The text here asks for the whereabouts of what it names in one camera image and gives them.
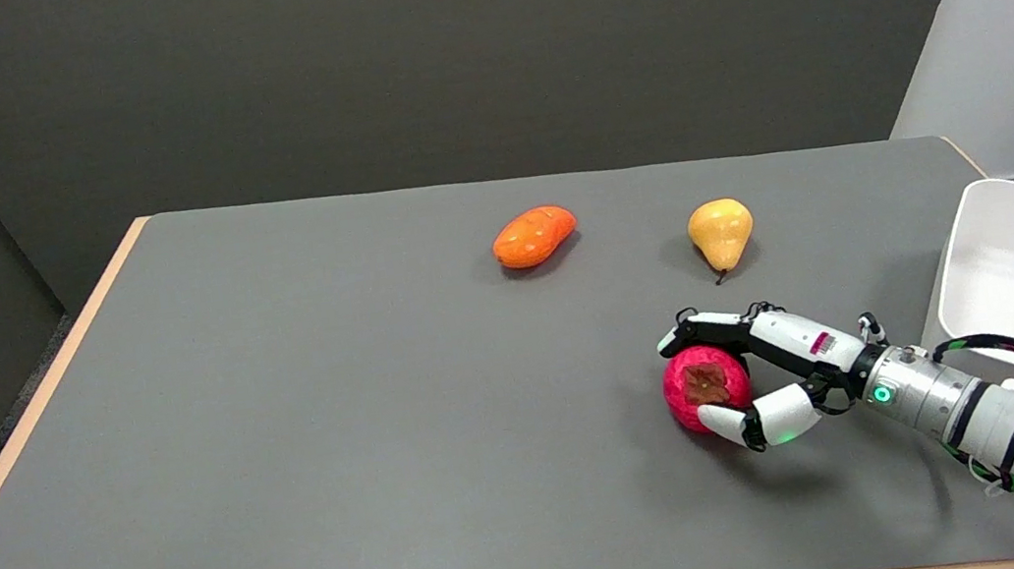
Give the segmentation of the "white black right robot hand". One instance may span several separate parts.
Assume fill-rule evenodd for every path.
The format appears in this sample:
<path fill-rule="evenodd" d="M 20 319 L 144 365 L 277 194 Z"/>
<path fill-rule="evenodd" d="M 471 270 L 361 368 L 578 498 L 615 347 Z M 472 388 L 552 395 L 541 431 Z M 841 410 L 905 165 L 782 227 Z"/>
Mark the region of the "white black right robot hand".
<path fill-rule="evenodd" d="M 724 351 L 735 360 L 753 355 L 796 375 L 796 383 L 755 399 L 749 409 L 698 407 L 706 431 L 763 452 L 800 437 L 821 417 L 840 416 L 856 406 L 873 378 L 873 365 L 885 353 L 873 328 L 867 324 L 862 334 L 851 335 L 765 302 L 751 304 L 742 314 L 686 308 L 657 348 L 666 359 L 695 345 Z"/>

